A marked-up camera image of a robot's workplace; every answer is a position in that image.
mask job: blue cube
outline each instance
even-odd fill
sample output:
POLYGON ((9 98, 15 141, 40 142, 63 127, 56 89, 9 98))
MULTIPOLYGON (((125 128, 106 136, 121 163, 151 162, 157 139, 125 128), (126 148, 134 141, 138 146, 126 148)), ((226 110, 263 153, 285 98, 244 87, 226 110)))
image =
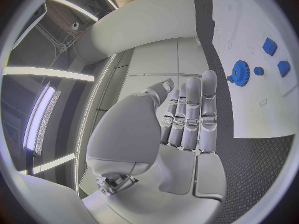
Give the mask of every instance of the blue cube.
POLYGON ((270 38, 267 37, 267 39, 263 45, 263 49, 267 54, 273 56, 273 54, 275 53, 275 51, 277 49, 277 45, 273 40, 271 40, 270 38))
POLYGON ((280 61, 277 67, 282 77, 285 77, 291 69, 290 64, 287 61, 280 61))

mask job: blue object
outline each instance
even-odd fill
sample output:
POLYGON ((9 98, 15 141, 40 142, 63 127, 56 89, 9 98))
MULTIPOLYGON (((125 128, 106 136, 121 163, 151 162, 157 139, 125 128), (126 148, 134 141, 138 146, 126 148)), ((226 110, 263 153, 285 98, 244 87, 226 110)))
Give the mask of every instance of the blue object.
POLYGON ((273 40, 271 40, 270 38, 267 37, 267 39, 263 45, 263 49, 267 54, 273 56, 273 54, 275 53, 275 51, 277 49, 277 45, 273 40))
POLYGON ((262 67, 256 67, 254 68, 254 74, 256 74, 257 76, 263 76, 265 71, 262 67))
POLYGON ((230 81, 231 83, 234 83, 233 75, 227 76, 226 79, 227 79, 227 81, 230 81))
POLYGON ((282 77, 285 77, 291 69, 290 64, 287 61, 280 61, 277 67, 282 77))
POLYGON ((237 86, 245 86, 249 81, 250 70, 245 61, 237 61, 233 68, 233 79, 237 86))

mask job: diamond plate surface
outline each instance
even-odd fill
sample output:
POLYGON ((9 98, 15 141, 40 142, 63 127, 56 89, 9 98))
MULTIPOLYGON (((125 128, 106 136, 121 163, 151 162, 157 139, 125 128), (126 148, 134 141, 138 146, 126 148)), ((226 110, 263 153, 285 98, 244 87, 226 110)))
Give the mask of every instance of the diamond plate surface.
POLYGON ((194 0, 197 35, 208 66, 217 74, 217 147, 227 178, 227 197, 216 224, 229 224, 247 212, 269 189, 287 158, 293 135, 233 138, 233 112, 226 77, 212 44, 212 0, 194 0))

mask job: blue gear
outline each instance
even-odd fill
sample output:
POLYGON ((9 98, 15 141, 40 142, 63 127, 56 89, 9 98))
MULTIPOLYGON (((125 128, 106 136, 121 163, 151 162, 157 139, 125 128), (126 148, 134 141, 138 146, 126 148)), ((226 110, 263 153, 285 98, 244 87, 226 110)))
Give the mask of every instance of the blue gear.
POLYGON ((233 68, 233 79, 237 86, 245 86, 249 81, 250 70, 245 61, 237 61, 233 68))

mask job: robotic hand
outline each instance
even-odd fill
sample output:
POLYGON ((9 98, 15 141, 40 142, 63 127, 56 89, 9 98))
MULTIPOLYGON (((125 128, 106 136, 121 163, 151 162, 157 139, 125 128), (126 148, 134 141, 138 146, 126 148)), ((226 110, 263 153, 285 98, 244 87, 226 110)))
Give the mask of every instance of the robotic hand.
POLYGON ((156 109, 173 89, 172 79, 134 93, 111 107, 92 133, 86 154, 98 186, 107 195, 133 185, 159 151, 161 128, 156 109))

